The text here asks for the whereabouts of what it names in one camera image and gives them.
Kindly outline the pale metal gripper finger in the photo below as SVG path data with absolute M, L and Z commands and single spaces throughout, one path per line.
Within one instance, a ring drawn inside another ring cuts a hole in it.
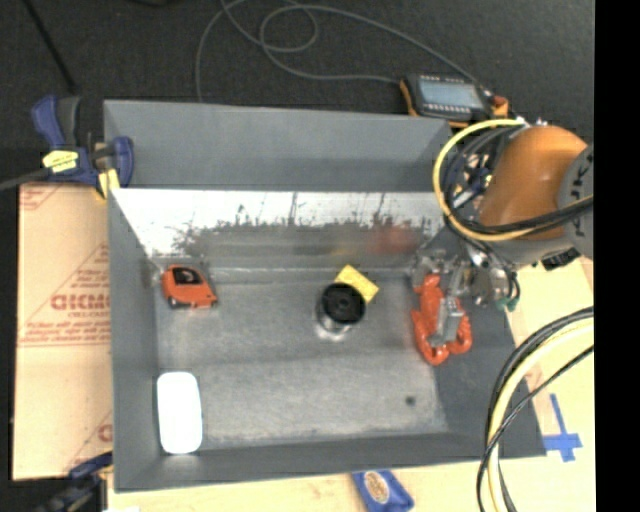
M 460 323 L 465 315 L 457 297 L 448 298 L 448 340 L 455 341 Z
M 439 350 L 443 350 L 446 345 L 449 320 L 449 300 L 441 299 L 435 323 L 435 331 L 431 336 L 431 344 Z

